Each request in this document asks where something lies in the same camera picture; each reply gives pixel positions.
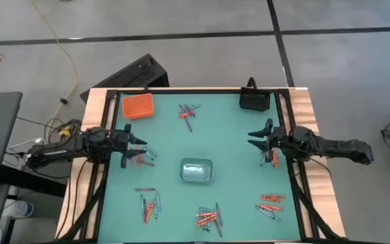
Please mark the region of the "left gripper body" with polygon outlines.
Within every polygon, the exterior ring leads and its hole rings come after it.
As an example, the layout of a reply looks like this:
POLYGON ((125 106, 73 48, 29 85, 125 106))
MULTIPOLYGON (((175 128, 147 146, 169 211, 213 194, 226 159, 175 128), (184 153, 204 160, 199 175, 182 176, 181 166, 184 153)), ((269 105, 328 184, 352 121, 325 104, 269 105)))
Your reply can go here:
POLYGON ((105 159, 109 160, 113 152, 125 152, 124 130, 106 130, 105 159))

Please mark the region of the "black desk foot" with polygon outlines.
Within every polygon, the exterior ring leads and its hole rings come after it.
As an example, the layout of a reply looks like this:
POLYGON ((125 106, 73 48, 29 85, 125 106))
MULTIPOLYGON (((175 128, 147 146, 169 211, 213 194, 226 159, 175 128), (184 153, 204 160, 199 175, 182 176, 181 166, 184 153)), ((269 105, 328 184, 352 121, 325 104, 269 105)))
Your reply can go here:
POLYGON ((6 165, 0 167, 0 184, 25 188, 55 197, 64 197, 66 192, 65 184, 35 176, 6 165))

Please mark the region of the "green table mat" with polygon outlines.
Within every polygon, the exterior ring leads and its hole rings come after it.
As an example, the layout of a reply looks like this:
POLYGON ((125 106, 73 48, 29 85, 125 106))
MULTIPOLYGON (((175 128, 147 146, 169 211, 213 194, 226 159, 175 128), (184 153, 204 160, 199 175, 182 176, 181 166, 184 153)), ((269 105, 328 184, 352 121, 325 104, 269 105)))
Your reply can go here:
POLYGON ((298 240, 301 235, 292 198, 286 160, 279 167, 260 166, 261 151, 248 142, 248 133, 262 129, 268 119, 277 119, 274 107, 261 113, 239 106, 238 94, 156 94, 154 114, 131 122, 132 132, 146 141, 158 156, 155 166, 128 164, 113 154, 108 170, 106 196, 100 221, 100 243, 152 243, 190 241, 298 240), (186 122, 179 119, 179 104, 194 109, 186 122), (179 177, 184 157, 210 159, 214 165, 211 182, 185 182, 179 177), (135 188, 155 188, 136 192, 135 188), (156 191, 162 210, 154 218, 156 191), (281 203, 263 201, 263 195, 283 195, 281 203), (147 204, 143 222, 140 195, 147 204), (199 207, 216 212, 219 204, 223 237, 214 221, 210 232, 197 227, 199 207), (280 206, 271 211, 277 222, 260 211, 258 204, 280 206))

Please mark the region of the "white canister blue label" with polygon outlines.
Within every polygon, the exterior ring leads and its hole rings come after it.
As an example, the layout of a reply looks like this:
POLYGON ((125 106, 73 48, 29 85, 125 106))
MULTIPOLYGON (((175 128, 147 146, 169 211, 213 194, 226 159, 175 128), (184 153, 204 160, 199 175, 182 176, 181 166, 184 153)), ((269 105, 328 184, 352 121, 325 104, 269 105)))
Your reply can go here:
POLYGON ((34 211, 34 205, 27 201, 7 199, 2 212, 3 217, 16 219, 29 218, 34 211))

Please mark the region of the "clear plastic centre tray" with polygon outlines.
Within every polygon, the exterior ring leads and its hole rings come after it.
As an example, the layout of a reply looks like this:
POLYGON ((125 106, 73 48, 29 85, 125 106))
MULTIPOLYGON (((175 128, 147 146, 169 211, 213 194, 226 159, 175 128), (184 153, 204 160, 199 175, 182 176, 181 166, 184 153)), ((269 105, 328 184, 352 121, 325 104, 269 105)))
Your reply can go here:
POLYGON ((214 177, 213 162, 205 158, 184 157, 179 162, 179 177, 185 182, 211 182, 214 177))

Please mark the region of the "black plastic basket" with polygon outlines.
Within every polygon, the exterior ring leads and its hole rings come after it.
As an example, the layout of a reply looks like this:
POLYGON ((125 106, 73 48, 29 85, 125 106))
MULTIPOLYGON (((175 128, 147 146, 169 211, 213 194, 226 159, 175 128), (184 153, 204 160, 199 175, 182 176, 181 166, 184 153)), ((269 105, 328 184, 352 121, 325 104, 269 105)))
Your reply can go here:
POLYGON ((270 92, 249 87, 242 87, 239 99, 240 108, 266 111, 270 105, 270 92))

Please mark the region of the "black table frame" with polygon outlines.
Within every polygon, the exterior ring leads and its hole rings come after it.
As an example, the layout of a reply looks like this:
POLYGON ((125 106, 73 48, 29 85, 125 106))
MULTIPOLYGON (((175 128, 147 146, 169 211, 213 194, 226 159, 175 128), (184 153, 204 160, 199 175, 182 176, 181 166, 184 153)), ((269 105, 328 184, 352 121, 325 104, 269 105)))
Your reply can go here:
MULTIPOLYGON (((286 105, 280 107, 280 111, 285 113, 287 119, 293 119, 296 125, 308 127, 316 134, 319 133, 316 116, 313 111, 311 103, 311 97, 309 90, 306 87, 272 87, 273 92, 282 92, 284 95, 289 95, 290 108, 286 105)), ((239 93, 239 87, 153 87, 149 89, 149 92, 183 92, 185 94, 194 92, 213 92, 214 94, 223 93, 239 93)), ((106 115, 105 110, 108 108, 114 108, 116 104, 116 98, 113 92, 143 92, 142 88, 93 88, 89 92, 87 99, 85 113, 83 115, 82 128, 97 126, 105 119, 105 125, 110 126, 111 115, 106 115)), ((307 181, 309 184, 309 194, 313 203, 313 206, 323 218, 325 223, 337 233, 344 237, 345 229, 343 227, 343 221, 341 219, 339 207, 337 205, 337 198, 335 197, 332 179, 328 173, 322 170, 321 165, 326 166, 327 161, 325 158, 319 158, 320 164, 314 161, 309 161, 305 164, 307 181)), ((78 158, 74 160, 72 169, 70 171, 71 180, 66 184, 67 192, 64 195, 64 200, 60 212, 60 219, 58 220, 57 231, 65 234, 69 227, 72 225, 71 216, 79 216, 81 211, 84 210, 87 200, 87 190, 89 187, 89 180, 93 173, 92 166, 87 166, 83 171, 80 168, 83 164, 83 159, 78 158), (78 202, 75 203, 73 192, 78 189, 79 194, 78 202)))

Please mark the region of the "orange plastic basket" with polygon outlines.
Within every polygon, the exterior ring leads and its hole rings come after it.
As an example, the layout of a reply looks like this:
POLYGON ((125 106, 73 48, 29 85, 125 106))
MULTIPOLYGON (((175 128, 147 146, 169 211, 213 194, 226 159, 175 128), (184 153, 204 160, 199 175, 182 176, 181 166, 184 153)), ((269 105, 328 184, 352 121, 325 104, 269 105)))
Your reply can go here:
POLYGON ((122 99, 123 116, 126 119, 141 119, 154 114, 152 94, 128 96, 122 99))

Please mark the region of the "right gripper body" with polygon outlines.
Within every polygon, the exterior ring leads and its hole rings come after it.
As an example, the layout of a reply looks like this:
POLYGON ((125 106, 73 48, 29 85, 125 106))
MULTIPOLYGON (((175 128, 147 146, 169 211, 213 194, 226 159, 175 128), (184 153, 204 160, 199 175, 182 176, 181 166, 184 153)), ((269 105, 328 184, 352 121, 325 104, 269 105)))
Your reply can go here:
POLYGON ((272 146, 279 148, 288 158, 297 157, 297 149, 290 136, 287 136, 281 127, 274 127, 272 130, 272 146))

